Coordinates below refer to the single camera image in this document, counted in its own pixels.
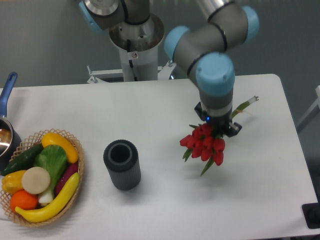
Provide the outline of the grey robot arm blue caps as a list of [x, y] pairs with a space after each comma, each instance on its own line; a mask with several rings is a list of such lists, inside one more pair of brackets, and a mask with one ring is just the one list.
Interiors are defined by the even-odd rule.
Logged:
[[165, 33], [148, 0], [82, 0], [79, 8], [90, 28], [108, 30], [118, 48], [126, 82], [158, 79], [158, 47], [198, 88], [199, 118], [233, 137], [241, 126], [232, 120], [235, 70], [226, 51], [254, 38], [260, 27], [257, 13], [233, 0], [200, 0], [207, 24], [197, 31], [177, 26]]

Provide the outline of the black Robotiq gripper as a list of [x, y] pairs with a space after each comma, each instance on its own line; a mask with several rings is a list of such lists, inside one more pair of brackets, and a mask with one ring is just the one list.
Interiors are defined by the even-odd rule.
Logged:
[[243, 128], [239, 123], [232, 122], [231, 110], [222, 116], [211, 116], [206, 112], [205, 109], [202, 108], [202, 103], [200, 101], [194, 107], [194, 110], [203, 122], [206, 122], [207, 124], [219, 129], [227, 137], [236, 136]]

